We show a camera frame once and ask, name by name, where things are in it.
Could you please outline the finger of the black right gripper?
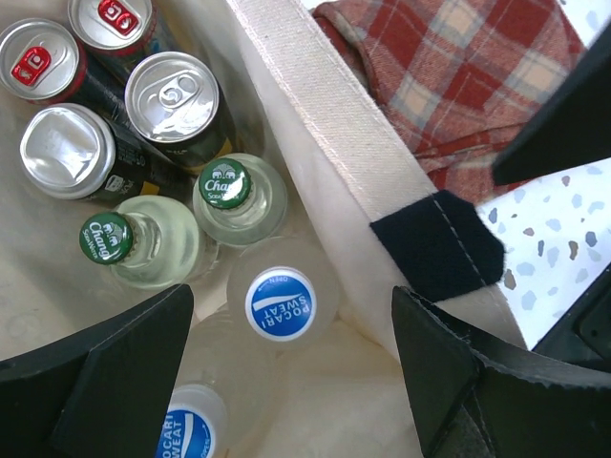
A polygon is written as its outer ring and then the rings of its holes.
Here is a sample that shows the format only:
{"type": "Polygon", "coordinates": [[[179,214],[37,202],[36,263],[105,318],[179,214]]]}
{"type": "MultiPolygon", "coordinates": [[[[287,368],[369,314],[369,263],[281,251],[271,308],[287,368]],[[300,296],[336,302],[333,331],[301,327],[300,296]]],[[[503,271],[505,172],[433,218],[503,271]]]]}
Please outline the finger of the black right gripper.
{"type": "Polygon", "coordinates": [[[603,32],[492,166],[507,185],[610,157],[610,34],[603,32]]]}

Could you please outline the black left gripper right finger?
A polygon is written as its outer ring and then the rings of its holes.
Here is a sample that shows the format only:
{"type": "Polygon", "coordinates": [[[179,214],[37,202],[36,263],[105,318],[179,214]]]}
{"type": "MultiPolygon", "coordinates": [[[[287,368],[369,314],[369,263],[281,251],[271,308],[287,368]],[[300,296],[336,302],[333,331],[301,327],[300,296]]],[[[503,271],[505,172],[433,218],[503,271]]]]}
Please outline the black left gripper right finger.
{"type": "Polygon", "coordinates": [[[405,287],[391,316],[424,456],[609,456],[609,374],[507,343],[405,287]]]}

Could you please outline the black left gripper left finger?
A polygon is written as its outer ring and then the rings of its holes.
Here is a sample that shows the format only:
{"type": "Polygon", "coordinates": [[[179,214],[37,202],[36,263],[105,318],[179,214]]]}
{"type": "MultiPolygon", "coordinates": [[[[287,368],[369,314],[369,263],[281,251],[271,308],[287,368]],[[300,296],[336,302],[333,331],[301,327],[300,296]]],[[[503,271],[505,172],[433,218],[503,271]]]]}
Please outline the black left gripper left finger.
{"type": "Polygon", "coordinates": [[[194,310],[174,285],[1,363],[4,457],[152,457],[194,310]]]}

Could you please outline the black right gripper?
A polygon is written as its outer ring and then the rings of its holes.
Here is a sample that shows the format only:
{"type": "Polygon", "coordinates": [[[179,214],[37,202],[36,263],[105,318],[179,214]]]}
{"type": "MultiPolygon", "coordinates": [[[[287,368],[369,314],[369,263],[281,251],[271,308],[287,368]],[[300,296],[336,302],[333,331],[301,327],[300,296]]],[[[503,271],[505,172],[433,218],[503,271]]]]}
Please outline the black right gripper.
{"type": "Polygon", "coordinates": [[[610,270],[603,272],[533,349],[595,370],[610,369],[610,270]]]}

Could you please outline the Pocari Sweat bottle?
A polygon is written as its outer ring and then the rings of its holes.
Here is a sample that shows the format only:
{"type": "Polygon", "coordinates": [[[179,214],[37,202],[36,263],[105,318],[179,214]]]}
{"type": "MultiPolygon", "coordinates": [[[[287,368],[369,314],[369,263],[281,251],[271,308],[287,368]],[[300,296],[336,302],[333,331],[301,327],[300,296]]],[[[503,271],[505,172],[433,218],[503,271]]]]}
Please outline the Pocari Sweat bottle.
{"type": "Polygon", "coordinates": [[[213,457],[262,419],[275,357],[226,310],[193,327],[158,440],[157,457],[213,457]]]}
{"type": "Polygon", "coordinates": [[[274,237],[233,263],[227,305],[242,331],[284,351],[312,344],[334,321],[341,285],[326,253],[306,239],[274,237]]]}

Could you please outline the beige canvas tote bag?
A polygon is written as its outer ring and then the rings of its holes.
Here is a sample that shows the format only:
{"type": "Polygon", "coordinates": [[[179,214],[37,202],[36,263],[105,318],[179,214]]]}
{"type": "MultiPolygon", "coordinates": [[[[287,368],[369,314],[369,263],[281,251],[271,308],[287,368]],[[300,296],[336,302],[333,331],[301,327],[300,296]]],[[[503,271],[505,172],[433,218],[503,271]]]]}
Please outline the beige canvas tote bag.
{"type": "MultiPolygon", "coordinates": [[[[299,1],[164,1],[182,46],[219,74],[245,144],[289,177],[288,231],[317,241],[343,287],[340,318],[279,359],[261,422],[231,457],[417,457],[391,319],[405,278],[371,224],[434,186],[299,1]]],[[[154,294],[87,262],[95,207],[40,192],[19,142],[37,107],[1,94],[1,363],[109,320],[154,294]]],[[[214,270],[191,324],[224,302],[214,270]]]]}

